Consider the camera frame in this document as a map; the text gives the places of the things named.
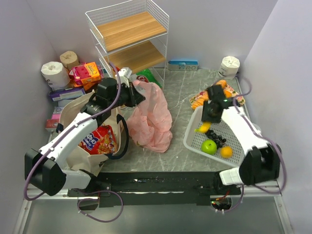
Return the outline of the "beige canvas tote bag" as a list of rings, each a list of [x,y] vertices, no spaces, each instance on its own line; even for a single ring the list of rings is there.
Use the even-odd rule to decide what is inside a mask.
[[[126,124],[119,107],[111,110],[111,115],[96,130],[89,133],[71,152],[66,162],[74,171],[86,170],[97,176],[104,161],[109,157],[120,157],[127,146],[121,149],[121,133]]]

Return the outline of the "red yellow snack bag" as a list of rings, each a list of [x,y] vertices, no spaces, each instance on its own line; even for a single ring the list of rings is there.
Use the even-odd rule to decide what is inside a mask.
[[[101,125],[88,134],[79,143],[79,147],[90,155],[104,155],[115,153],[118,144],[112,127],[110,125]]]

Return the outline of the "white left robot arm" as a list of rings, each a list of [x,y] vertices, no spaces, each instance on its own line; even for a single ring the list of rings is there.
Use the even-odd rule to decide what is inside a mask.
[[[111,110],[125,105],[135,107],[145,97],[132,83],[105,78],[78,109],[74,120],[38,151],[30,149],[24,156],[26,184],[32,184],[43,194],[53,196],[61,189],[90,189],[96,186],[96,177],[79,169],[65,170],[63,166],[71,152],[111,115]]]

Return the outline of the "pink plastic grocery bag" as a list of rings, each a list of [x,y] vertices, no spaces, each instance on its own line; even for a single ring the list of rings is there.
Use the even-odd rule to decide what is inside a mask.
[[[136,80],[133,85],[145,100],[127,119],[129,135],[135,145],[157,153],[168,150],[173,134],[172,116],[162,89],[155,83]]]

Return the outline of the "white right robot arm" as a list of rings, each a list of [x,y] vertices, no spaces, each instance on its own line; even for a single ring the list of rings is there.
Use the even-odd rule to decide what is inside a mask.
[[[224,186],[256,185],[279,177],[281,151],[265,139],[247,118],[236,97],[226,97],[221,85],[207,88],[208,100],[202,106],[201,132],[207,133],[212,124],[224,122],[239,141],[245,154],[239,167],[218,173]]]

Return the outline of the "dark grape bunch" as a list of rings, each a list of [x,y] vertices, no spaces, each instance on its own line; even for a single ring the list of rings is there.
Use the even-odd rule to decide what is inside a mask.
[[[222,135],[218,135],[214,130],[208,130],[205,135],[208,139],[211,139],[217,145],[217,148],[222,148],[225,146],[227,139]]]

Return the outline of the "yellow banana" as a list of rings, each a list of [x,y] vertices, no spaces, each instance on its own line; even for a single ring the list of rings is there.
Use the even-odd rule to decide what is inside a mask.
[[[210,127],[211,127],[210,122],[203,122],[200,127],[195,129],[195,132],[205,134],[206,132],[209,131]]]

